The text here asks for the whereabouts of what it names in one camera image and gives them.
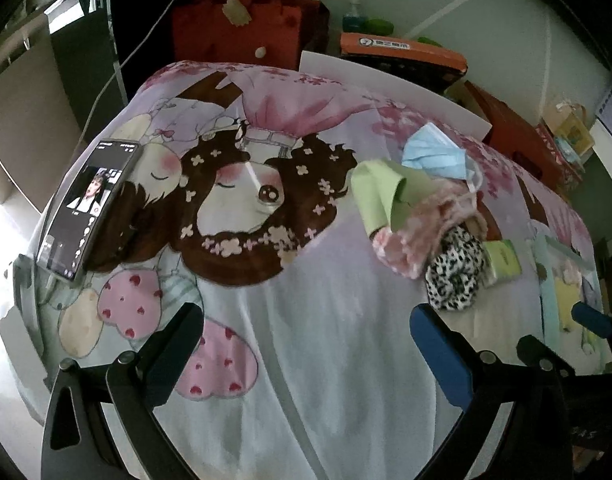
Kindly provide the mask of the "yellow sponge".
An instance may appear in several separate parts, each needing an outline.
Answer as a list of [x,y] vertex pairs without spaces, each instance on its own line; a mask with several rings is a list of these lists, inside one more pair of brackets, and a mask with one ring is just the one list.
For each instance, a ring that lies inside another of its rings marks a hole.
[[567,283],[563,278],[555,278],[554,290],[556,291],[560,330],[571,332],[576,326],[576,322],[572,319],[572,307],[576,302],[583,300],[582,285]]

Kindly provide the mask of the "leopard print cloth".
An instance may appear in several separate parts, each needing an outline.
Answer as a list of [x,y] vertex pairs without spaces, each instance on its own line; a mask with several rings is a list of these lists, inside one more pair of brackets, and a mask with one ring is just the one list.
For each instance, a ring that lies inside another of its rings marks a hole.
[[424,274],[430,306],[446,311],[472,307],[485,266],[483,243],[462,226],[449,230]]

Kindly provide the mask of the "green tissue pack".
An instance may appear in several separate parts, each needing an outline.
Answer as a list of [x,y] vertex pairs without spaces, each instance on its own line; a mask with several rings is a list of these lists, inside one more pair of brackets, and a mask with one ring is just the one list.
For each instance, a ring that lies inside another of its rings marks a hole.
[[522,274],[522,266],[511,240],[486,240],[483,243],[486,266],[483,284],[492,287]]

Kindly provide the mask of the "pink fluffy towel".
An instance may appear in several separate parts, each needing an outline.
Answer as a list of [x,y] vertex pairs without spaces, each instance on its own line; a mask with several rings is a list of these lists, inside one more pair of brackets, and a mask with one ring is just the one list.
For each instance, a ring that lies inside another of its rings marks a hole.
[[379,229],[372,237],[378,259],[395,273],[416,280],[428,262],[440,252],[440,242],[456,226],[466,223],[474,236],[484,240],[488,226],[477,208],[477,196],[463,182],[438,179],[438,188],[417,202],[404,224]]

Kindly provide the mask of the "light green cloth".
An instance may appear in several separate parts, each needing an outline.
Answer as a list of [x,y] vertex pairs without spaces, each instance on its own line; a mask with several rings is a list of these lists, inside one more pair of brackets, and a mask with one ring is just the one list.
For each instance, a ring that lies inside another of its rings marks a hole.
[[370,238],[383,228],[392,231],[402,228],[413,207],[439,187],[439,178],[386,159],[360,162],[349,180],[364,230]]

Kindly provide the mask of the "blue face mask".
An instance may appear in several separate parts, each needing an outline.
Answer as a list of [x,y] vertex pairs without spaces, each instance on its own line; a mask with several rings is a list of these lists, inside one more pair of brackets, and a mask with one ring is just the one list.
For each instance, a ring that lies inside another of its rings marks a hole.
[[477,162],[432,122],[422,126],[406,141],[402,166],[423,170],[432,177],[463,180],[473,193],[484,182]]

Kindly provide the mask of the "red patterned box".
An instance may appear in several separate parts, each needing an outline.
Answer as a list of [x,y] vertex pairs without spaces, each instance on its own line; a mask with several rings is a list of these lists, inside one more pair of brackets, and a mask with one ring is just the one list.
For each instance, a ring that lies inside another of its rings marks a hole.
[[583,168],[579,164],[568,162],[556,145],[554,136],[544,122],[535,127],[540,140],[545,144],[547,166],[542,173],[542,182],[562,197],[568,197],[583,183]]

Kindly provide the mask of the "cartoon print bedsheet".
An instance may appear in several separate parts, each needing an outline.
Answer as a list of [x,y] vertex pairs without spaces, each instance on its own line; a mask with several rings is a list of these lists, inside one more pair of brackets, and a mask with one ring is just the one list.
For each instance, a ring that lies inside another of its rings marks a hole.
[[[38,275],[44,367],[139,349],[193,301],[204,335],[161,418],[198,474],[417,474],[446,411],[408,328],[428,300],[426,267],[410,280],[378,259],[349,180],[364,160],[402,165],[406,141],[428,122],[406,104],[292,70],[164,67],[102,132],[138,142],[141,156],[101,219],[80,282]],[[484,240],[511,240],[523,268],[480,284],[473,306],[446,318],[514,361],[515,341],[543,332],[534,239],[592,259],[591,237],[516,162],[440,130],[480,166]]]

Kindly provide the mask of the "smartphone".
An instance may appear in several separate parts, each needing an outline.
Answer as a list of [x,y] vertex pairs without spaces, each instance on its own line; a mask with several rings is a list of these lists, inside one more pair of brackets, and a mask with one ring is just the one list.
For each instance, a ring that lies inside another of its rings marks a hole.
[[140,144],[135,141],[103,140],[94,147],[42,237],[41,268],[63,281],[77,281],[101,219],[139,154]]

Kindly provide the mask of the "white desk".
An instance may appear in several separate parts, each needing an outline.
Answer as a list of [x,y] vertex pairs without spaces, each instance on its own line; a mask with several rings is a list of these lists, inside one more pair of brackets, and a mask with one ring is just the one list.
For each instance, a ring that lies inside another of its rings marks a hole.
[[594,139],[594,152],[612,180],[612,134],[599,119],[591,126],[589,133]]

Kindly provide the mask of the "beige gift bag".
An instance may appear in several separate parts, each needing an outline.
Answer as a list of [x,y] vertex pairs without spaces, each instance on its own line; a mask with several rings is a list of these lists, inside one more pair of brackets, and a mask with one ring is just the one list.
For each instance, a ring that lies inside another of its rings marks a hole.
[[542,120],[552,134],[571,145],[577,156],[585,156],[594,146],[587,128],[586,108],[582,104],[556,99],[545,109]]

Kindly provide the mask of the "red cardboard box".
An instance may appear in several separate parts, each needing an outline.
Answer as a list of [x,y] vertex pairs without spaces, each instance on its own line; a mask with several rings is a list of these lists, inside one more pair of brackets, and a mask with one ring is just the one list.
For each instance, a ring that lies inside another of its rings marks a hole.
[[467,81],[464,86],[492,125],[484,143],[555,191],[562,177],[561,169],[536,129],[505,102],[476,84]]

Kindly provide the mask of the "orange flat box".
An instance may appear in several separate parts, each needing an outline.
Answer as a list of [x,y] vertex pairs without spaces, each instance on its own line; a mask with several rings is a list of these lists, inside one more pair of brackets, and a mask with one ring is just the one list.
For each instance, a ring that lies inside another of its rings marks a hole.
[[434,44],[343,32],[342,58],[443,94],[468,72],[466,58]]

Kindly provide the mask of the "black monitor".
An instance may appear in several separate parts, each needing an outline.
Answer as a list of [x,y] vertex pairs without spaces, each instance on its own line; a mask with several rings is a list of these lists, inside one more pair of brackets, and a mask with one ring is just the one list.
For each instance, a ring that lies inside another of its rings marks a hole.
[[90,141],[128,103],[111,0],[54,0],[44,15],[65,94]]

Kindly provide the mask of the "sanitizer bottle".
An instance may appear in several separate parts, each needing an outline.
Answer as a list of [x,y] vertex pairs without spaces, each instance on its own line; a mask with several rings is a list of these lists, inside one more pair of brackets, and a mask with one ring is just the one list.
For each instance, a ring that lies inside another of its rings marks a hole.
[[342,18],[342,31],[364,34],[367,31],[368,18],[362,10],[360,0],[348,0],[348,9]]

